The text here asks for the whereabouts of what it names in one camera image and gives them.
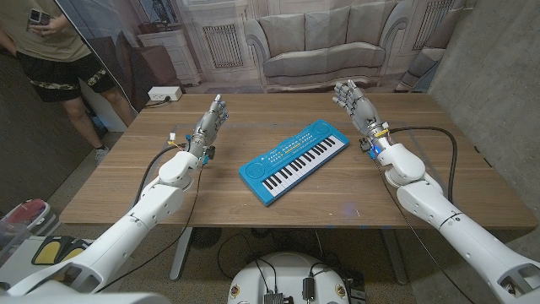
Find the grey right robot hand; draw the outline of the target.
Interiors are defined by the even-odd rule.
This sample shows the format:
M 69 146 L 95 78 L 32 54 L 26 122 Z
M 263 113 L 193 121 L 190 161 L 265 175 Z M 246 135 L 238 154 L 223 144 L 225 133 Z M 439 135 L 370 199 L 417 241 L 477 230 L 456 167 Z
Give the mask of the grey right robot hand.
M 353 125 L 378 152 L 389 148 L 388 123 L 381 119 L 378 111 L 361 89 L 352 81 L 346 84 L 337 82 L 334 87 L 336 96 L 332 98 L 351 117 Z

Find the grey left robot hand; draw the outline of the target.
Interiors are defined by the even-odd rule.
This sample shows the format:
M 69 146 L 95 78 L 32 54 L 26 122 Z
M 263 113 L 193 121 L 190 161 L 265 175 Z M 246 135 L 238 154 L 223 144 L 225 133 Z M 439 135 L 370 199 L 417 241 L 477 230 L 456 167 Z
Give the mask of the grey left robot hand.
M 187 151 L 197 158 L 202 157 L 204 149 L 213 144 L 221 125 L 227 119 L 226 103 L 221 94 L 217 94 L 208 111 L 196 123 Z

